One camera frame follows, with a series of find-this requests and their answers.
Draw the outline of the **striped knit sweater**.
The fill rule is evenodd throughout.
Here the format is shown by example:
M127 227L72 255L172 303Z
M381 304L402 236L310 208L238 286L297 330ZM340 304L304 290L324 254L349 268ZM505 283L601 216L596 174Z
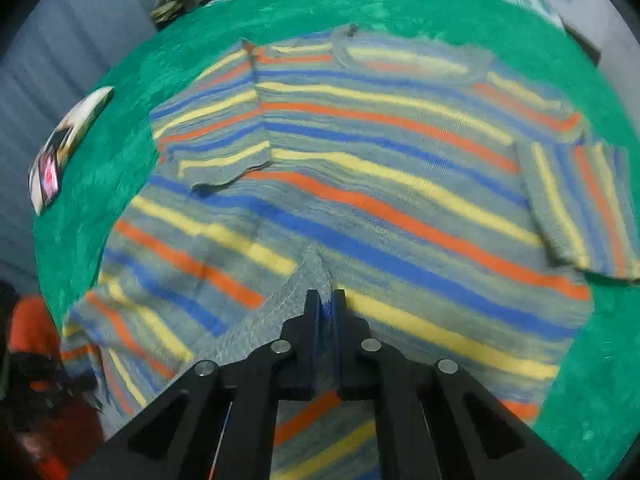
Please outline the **striped knit sweater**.
M574 479L529 428L593 310L639 276L626 152L489 51L341 27L234 44L151 114L62 357L96 376L88 479ZM314 397L278 399L320 295ZM342 401L332 292L370 325Z

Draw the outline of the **orange fleece trousers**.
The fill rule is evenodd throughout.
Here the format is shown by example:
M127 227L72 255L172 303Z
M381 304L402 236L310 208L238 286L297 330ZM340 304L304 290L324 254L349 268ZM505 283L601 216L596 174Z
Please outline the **orange fleece trousers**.
M67 479L104 442L98 413L63 378L60 336L43 299L13 301L6 330L10 427L43 479Z

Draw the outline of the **green floral bedspread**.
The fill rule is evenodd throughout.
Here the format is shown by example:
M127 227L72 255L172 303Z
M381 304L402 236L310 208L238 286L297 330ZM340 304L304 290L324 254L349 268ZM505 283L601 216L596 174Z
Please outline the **green floral bedspread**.
M616 92L561 29L502 0L231 0L178 18L104 76L115 90L81 143L60 197L32 224L40 289L54 317L96 278L117 216L154 166L149 114L235 40L270 42L355 23L477 44L554 84L631 160L639 142ZM536 430L588 479L603 479L639 432L639 289L589 279L596 310L568 352Z

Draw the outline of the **grey blue curtain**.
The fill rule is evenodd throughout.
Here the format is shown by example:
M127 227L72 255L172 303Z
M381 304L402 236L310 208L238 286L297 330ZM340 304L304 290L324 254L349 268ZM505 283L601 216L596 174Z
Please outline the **grey blue curtain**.
M155 0L1 0L1 276L39 288L28 168L67 111L156 28Z

